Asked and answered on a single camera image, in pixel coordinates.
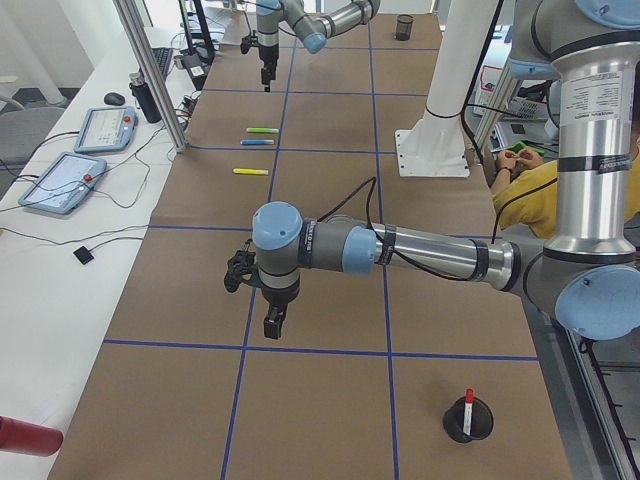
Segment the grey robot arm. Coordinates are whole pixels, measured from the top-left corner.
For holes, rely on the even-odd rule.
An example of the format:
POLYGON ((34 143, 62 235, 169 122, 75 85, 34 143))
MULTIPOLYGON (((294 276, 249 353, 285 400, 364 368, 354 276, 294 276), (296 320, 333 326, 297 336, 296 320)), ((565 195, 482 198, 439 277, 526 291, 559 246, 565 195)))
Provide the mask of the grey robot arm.
POLYGON ((265 92, 276 79, 279 60, 279 28, 286 23, 311 54, 326 46, 327 40, 342 35, 359 25, 366 25, 378 13, 380 1, 351 1, 332 12, 311 15, 301 1, 259 1, 256 6, 255 35, 259 58, 263 62, 261 83, 265 92))
POLYGON ((228 290, 258 288, 269 309, 264 334, 281 335, 302 269, 366 274, 408 265, 440 278, 486 282, 527 297, 563 327, 592 340, 639 324, 635 247, 624 236, 639 5, 635 1, 520 1, 509 62, 519 79, 561 83, 556 231, 539 249, 508 241, 420 232, 329 216, 302 216, 276 201, 252 221, 246 272, 228 290))

